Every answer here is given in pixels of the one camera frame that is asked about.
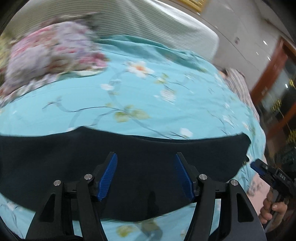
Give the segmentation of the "person's right hand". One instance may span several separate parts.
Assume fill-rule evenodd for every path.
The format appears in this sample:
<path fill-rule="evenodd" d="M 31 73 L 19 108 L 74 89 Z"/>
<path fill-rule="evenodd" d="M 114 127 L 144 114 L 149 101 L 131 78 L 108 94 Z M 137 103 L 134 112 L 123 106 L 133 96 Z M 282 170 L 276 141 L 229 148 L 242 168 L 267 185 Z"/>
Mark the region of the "person's right hand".
<path fill-rule="evenodd" d="M 286 212 L 287 205 L 284 202 L 273 202 L 273 189 L 271 188 L 263 201 L 263 207 L 260 209 L 258 217 L 263 225 L 270 221 L 271 226 L 276 228 L 280 225 Z"/>

